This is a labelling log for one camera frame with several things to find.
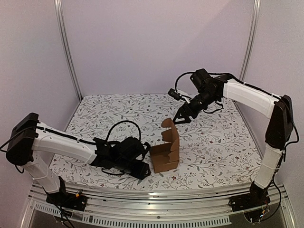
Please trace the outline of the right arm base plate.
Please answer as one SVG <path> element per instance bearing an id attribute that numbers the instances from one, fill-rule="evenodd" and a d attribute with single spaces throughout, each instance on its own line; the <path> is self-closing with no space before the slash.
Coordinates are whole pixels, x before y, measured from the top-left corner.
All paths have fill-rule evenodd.
<path id="1" fill-rule="evenodd" d="M 270 197 L 268 195 L 265 195 L 261 199 L 258 199 L 251 196 L 250 193 L 247 193 L 230 197 L 228 205 L 232 208 L 232 211 L 235 212 L 259 207 L 270 202 Z"/>

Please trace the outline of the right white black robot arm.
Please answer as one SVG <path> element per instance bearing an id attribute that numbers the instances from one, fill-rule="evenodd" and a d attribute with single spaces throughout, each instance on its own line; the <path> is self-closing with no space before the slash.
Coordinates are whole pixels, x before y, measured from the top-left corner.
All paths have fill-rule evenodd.
<path id="1" fill-rule="evenodd" d="M 205 69 L 199 69 L 187 74 L 198 94 L 190 97 L 177 87 L 168 91 L 169 96 L 175 100 L 184 101 L 173 119 L 175 124 L 190 123 L 200 112 L 205 112 L 210 104 L 218 104 L 222 98 L 246 105 L 269 119 L 265 134 L 265 153 L 245 200 L 249 207 L 256 207 L 263 201 L 270 183 L 281 163 L 285 161 L 286 148 L 292 144 L 289 140 L 291 133 L 297 130 L 291 98 L 242 82 L 231 73 L 209 73 Z"/>

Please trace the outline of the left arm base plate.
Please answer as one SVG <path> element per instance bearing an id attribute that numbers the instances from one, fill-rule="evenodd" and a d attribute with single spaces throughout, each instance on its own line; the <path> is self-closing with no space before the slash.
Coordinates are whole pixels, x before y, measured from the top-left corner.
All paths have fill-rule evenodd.
<path id="1" fill-rule="evenodd" d="M 53 204 L 58 207 L 84 211 L 86 208 L 88 197 L 85 195 L 77 195 L 76 193 L 47 193 L 47 203 Z"/>

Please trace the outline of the brown cardboard box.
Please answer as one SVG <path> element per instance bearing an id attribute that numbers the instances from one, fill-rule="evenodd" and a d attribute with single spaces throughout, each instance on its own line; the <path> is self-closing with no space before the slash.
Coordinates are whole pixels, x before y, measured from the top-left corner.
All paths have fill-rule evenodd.
<path id="1" fill-rule="evenodd" d="M 168 128 L 161 133 L 163 144 L 152 146 L 150 157 L 154 173 L 176 169 L 180 161 L 180 137 L 171 118 L 165 119 L 162 128 Z"/>

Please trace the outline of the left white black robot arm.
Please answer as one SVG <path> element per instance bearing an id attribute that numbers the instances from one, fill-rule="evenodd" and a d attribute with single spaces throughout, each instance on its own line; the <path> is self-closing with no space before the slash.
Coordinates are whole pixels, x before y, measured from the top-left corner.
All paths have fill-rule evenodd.
<path id="1" fill-rule="evenodd" d="M 130 136 L 121 142 L 96 137 L 85 140 L 53 129 L 38 117 L 38 114 L 30 113 L 22 119 L 0 150 L 5 153 L 7 161 L 26 170 L 43 187 L 52 202 L 67 206 L 80 194 L 68 193 L 63 178 L 50 170 L 38 152 L 74 158 L 99 167 L 104 173 L 117 169 L 118 175 L 128 174 L 139 180 L 151 174 L 150 166 L 143 161 L 151 146 L 143 143 L 140 137 Z"/>

